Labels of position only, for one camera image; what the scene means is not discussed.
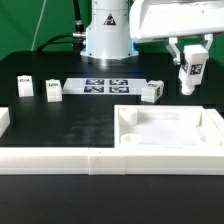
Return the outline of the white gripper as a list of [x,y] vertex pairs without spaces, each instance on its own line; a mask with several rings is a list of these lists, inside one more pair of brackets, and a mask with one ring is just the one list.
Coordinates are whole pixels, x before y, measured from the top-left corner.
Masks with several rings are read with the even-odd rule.
[[136,43],[168,39],[173,63],[181,63],[178,38],[202,35],[209,52],[213,33],[224,32],[224,0],[135,0],[129,14],[130,36]]

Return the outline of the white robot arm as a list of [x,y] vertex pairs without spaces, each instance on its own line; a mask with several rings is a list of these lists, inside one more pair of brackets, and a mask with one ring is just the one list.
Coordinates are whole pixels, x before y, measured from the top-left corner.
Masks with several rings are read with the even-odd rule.
[[116,63],[138,55],[135,43],[166,41],[174,62],[181,62],[177,40],[224,33],[224,0],[92,0],[86,29],[86,61]]

